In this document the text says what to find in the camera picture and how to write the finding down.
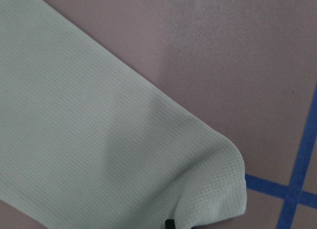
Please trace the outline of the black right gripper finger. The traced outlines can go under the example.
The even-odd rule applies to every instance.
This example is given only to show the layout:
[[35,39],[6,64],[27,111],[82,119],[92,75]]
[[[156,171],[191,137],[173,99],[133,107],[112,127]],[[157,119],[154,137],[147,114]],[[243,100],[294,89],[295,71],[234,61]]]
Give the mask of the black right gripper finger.
[[168,219],[165,221],[165,229],[175,229],[174,219]]

